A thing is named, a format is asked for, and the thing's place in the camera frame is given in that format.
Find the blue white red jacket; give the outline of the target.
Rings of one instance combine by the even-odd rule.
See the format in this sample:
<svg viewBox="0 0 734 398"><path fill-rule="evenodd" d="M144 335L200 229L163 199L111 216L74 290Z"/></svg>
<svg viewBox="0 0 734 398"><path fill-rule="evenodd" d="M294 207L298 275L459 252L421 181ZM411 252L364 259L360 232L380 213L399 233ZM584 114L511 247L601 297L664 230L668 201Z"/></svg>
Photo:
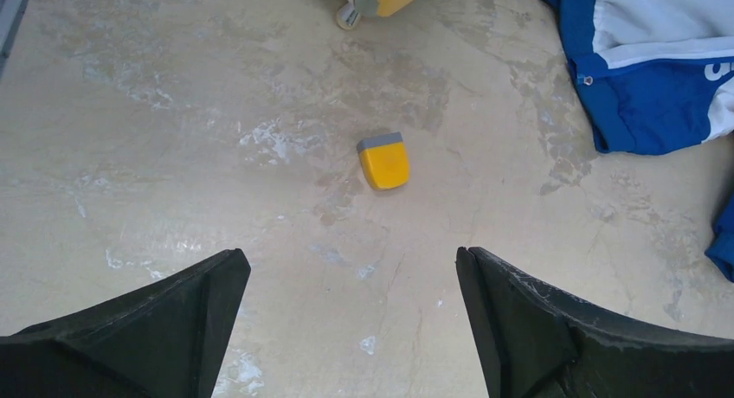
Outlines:
<svg viewBox="0 0 734 398"><path fill-rule="evenodd" d="M541 0L601 153L659 156L733 132L733 0Z"/></svg>

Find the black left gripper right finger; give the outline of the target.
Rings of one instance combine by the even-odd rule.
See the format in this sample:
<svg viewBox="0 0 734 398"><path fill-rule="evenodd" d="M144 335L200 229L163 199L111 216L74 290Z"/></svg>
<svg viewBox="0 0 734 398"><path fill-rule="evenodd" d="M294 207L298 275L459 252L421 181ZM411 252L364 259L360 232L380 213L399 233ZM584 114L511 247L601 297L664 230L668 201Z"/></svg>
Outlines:
<svg viewBox="0 0 734 398"><path fill-rule="evenodd" d="M456 271L491 397L730 397L733 342L646 323L481 247Z"/></svg>

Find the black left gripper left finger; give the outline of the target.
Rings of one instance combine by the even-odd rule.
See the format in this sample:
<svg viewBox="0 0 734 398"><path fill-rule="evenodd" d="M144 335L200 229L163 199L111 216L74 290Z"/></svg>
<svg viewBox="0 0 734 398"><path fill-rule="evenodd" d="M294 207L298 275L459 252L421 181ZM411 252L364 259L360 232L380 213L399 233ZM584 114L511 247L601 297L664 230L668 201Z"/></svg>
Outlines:
<svg viewBox="0 0 734 398"><path fill-rule="evenodd" d="M224 250L1 339L4 397L209 397L250 265Z"/></svg>

